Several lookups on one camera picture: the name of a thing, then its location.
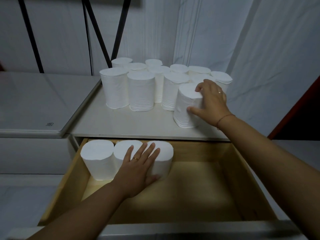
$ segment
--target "black metal bar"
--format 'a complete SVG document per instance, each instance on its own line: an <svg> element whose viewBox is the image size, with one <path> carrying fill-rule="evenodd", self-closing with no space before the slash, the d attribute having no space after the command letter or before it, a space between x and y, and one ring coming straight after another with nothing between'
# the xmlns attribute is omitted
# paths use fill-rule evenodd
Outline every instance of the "black metal bar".
<svg viewBox="0 0 320 240"><path fill-rule="evenodd" d="M20 5L20 9L21 9L21 12L22 12L23 20L24 20L24 23L26 25L26 30L27 30L28 35L29 35L29 39L30 39L31 46L32 46L32 49L33 49L35 61L37 62L37 65L38 65L39 72L40 73L44 73L43 67L42 67L42 63L41 63L41 59L40 59L40 55L39 55L39 52L38 52L37 43L36 43L36 40L35 40L35 36L33 35L30 19L29 19L29 16L28 16L26 4L24 3L24 0L18 0L18 2L19 2L19 5Z"/></svg>
<svg viewBox="0 0 320 240"><path fill-rule="evenodd" d="M90 59L90 69L91 69L91 76L92 76L93 73L92 73L92 63L91 63L91 50L90 50L90 40L89 40L89 30L88 30L88 19L87 19L86 6L85 6L84 2L82 2L82 7L83 7L83 17L84 17L85 31L87 33L89 59Z"/></svg>
<svg viewBox="0 0 320 240"><path fill-rule="evenodd" d="M85 4L85 7L87 8L91 23L93 25L94 31L96 32L96 36L98 38L100 47L102 49L102 53L104 55L104 58L106 59L106 64L108 65L109 68L112 68L112 64L111 64L111 61L110 61L106 46L105 46L105 44L103 42L103 38L102 38L102 35L101 35L101 32L100 32L96 17L94 16L94 12L92 10L90 1L89 0L82 0L82 2Z"/></svg>
<svg viewBox="0 0 320 240"><path fill-rule="evenodd" d="M120 42L121 42L121 38L122 38L122 33L123 33L123 29L125 28L130 2L131 2L131 0L124 0L124 2L123 2L121 16L120 16L118 30L117 30L117 35L115 36L113 51L112 51L112 55L111 55L111 60L116 59L117 55L118 55Z"/></svg>

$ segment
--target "toilet paper roll in drawer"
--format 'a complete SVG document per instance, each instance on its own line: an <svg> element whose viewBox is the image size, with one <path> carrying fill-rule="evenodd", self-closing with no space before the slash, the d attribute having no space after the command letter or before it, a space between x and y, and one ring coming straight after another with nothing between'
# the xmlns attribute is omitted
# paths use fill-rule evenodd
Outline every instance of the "toilet paper roll in drawer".
<svg viewBox="0 0 320 240"><path fill-rule="evenodd" d="M147 66L162 66L162 61L157 59L148 59L146 60Z"/></svg>
<svg viewBox="0 0 320 240"><path fill-rule="evenodd" d="M128 70L128 72L132 71L146 71L147 70L147 65L144 63L128 63L123 65L124 68Z"/></svg>
<svg viewBox="0 0 320 240"><path fill-rule="evenodd" d="M179 127L191 128L197 127L200 118L187 111L187 107L202 107L202 94L196 92L197 84L181 84L178 90L176 107L173 113L173 119Z"/></svg>
<svg viewBox="0 0 320 240"><path fill-rule="evenodd" d="M210 74L211 70L202 66L190 65L189 67L189 76L196 74Z"/></svg>
<svg viewBox="0 0 320 240"><path fill-rule="evenodd" d="M148 67L148 71L155 74L154 102L161 103L162 93L163 93L164 73L170 72L170 68L163 65L152 65Z"/></svg>
<svg viewBox="0 0 320 240"><path fill-rule="evenodd" d="M164 74L161 103L164 110L174 111L179 86L189 81L190 77L184 73L169 72Z"/></svg>
<svg viewBox="0 0 320 240"><path fill-rule="evenodd" d="M115 162L115 169L118 172L119 168L123 163L123 159L127 153L129 147L133 145L133 151L131 153L130 159L133 158L134 154L139 150L142 146L142 142L139 140L122 140L116 143L113 150L113 157Z"/></svg>
<svg viewBox="0 0 320 240"><path fill-rule="evenodd" d="M215 83L218 84L223 92L227 92L230 83L232 83L232 78L227 73L224 72L211 72L211 76L214 78Z"/></svg>
<svg viewBox="0 0 320 240"><path fill-rule="evenodd" d="M111 61L112 67L123 67L124 64L131 63L132 59L128 57L120 57Z"/></svg>
<svg viewBox="0 0 320 240"><path fill-rule="evenodd" d="M188 71L189 71L189 68L186 65L182 65L182 64L170 65L170 69L172 72L185 73L185 74L188 74Z"/></svg>
<svg viewBox="0 0 320 240"><path fill-rule="evenodd" d="M113 149L109 140L92 140L82 147L80 155L95 180L111 180L116 175Z"/></svg>
<svg viewBox="0 0 320 240"><path fill-rule="evenodd" d="M205 79L209 79L209 80L215 82L213 76L210 76L209 74L195 74L195 75L190 76L191 82L196 83L196 84L202 83L203 80L205 80Z"/></svg>
<svg viewBox="0 0 320 240"><path fill-rule="evenodd" d="M128 71L123 67L108 68L100 71L106 105L120 109L129 105Z"/></svg>
<svg viewBox="0 0 320 240"><path fill-rule="evenodd" d="M155 100L155 74L148 71L129 72L130 109L136 112L153 109Z"/></svg>
<svg viewBox="0 0 320 240"><path fill-rule="evenodd" d="M160 153L158 157L155 159L153 165L148 171L149 175L159 175L160 179L164 179L167 177L169 171L170 171L170 166L172 162L172 158L174 156L174 148L169 142L166 141L158 141L158 140L153 140L148 142L147 148L154 143L155 148L152 151L152 153L155 151L155 149L160 148Z"/></svg>

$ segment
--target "open drawer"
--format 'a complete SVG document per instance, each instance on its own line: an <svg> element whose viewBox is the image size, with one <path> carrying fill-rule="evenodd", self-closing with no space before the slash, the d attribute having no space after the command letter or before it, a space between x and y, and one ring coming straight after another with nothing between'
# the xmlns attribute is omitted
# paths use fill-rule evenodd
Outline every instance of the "open drawer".
<svg viewBox="0 0 320 240"><path fill-rule="evenodd" d="M90 176L80 156L86 142L87 138L60 182L39 226L47 225L110 182L95 181ZM174 148L168 177L125 200L109 224L277 219L246 162L230 142L168 142Z"/></svg>

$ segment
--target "toilet paper roll on cabinet top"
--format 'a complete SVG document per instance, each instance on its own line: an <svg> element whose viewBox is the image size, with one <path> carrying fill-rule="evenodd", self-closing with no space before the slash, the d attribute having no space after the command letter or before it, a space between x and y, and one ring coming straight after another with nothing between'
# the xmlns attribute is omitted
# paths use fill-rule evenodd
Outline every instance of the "toilet paper roll on cabinet top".
<svg viewBox="0 0 320 240"><path fill-rule="evenodd" d="M169 72L164 74L162 108L168 111L174 111L176 106L177 94L180 84L188 83L189 75L185 73Z"/></svg>
<svg viewBox="0 0 320 240"><path fill-rule="evenodd" d="M124 64L123 67L130 72L130 71L146 71L148 66L144 63L135 62L135 63Z"/></svg>
<svg viewBox="0 0 320 240"><path fill-rule="evenodd" d="M160 179L164 179L167 177L169 171L170 171L170 166L172 162L172 158L174 156L174 148L169 142L166 141L158 141L158 140L153 140L148 142L147 148L154 143L155 148L152 151L152 153L157 149L160 148L160 153L158 157L155 159L153 165L148 171L149 175L159 175Z"/></svg>
<svg viewBox="0 0 320 240"><path fill-rule="evenodd" d="M157 59L148 59L146 60L147 66L162 66L162 61Z"/></svg>
<svg viewBox="0 0 320 240"><path fill-rule="evenodd" d="M153 109L155 100L155 74L148 71L129 72L129 104L136 112Z"/></svg>
<svg viewBox="0 0 320 240"><path fill-rule="evenodd" d="M109 140L92 140L81 149L80 156L95 180L111 180L116 174L112 157L114 145Z"/></svg>
<svg viewBox="0 0 320 240"><path fill-rule="evenodd" d="M195 75L195 74L210 74L211 70L206 67L202 66L194 66L190 65L189 66L189 75Z"/></svg>
<svg viewBox="0 0 320 240"><path fill-rule="evenodd" d="M106 105L120 109L129 105L128 71L123 67L108 68L100 71Z"/></svg>
<svg viewBox="0 0 320 240"><path fill-rule="evenodd" d="M215 80L215 83L218 84L223 92L226 92L229 84L232 83L232 78L225 72L210 72L210 75Z"/></svg>
<svg viewBox="0 0 320 240"><path fill-rule="evenodd" d="M155 74L155 93L154 102L161 103L163 92L164 73L170 72L170 68L163 65L152 65L148 67L148 71Z"/></svg>
<svg viewBox="0 0 320 240"><path fill-rule="evenodd" d="M186 65L182 65L182 64L170 65L170 69L172 72L185 73L185 74L187 74L189 71L189 68Z"/></svg>
<svg viewBox="0 0 320 240"><path fill-rule="evenodd" d="M199 117L187 111L187 107L193 106L202 108L202 94L196 92L197 84L185 83L179 86L176 107L173 113L173 119L179 127L191 128L197 127Z"/></svg>
<svg viewBox="0 0 320 240"><path fill-rule="evenodd" d="M128 57L120 57L111 61L112 67L123 67L124 64L131 63L132 59Z"/></svg>
<svg viewBox="0 0 320 240"><path fill-rule="evenodd" d="M191 82L196 83L196 84L202 83L203 80L205 80L205 79L209 79L209 80L215 82L214 77L210 76L209 74L195 74L195 75L190 76Z"/></svg>
<svg viewBox="0 0 320 240"><path fill-rule="evenodd" d="M130 160L133 158L134 154L138 151L138 149L142 146L142 142L139 140L122 140L116 143L113 150L113 156L115 161L115 168L118 172L119 168L123 163L123 159L127 153L129 147L133 145L133 151L131 153Z"/></svg>

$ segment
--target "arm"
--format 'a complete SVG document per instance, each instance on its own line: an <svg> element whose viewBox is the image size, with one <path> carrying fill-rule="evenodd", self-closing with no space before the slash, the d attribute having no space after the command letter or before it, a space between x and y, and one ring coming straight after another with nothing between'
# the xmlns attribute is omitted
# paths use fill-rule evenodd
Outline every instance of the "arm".
<svg viewBox="0 0 320 240"><path fill-rule="evenodd" d="M218 127L301 231L320 239L320 172L232 116L226 95L214 82L205 80L196 91L203 94L204 108L188 110Z"/></svg>
<svg viewBox="0 0 320 240"><path fill-rule="evenodd" d="M144 143L131 159L131 146L123 160L123 164L113 181L104 185L95 193L82 201L74 209L42 228L31 236L36 239L95 239L106 226L119 205L126 199L140 193L148 185L158 179L157 175L146 176L160 149L152 143L144 152L147 143Z"/></svg>

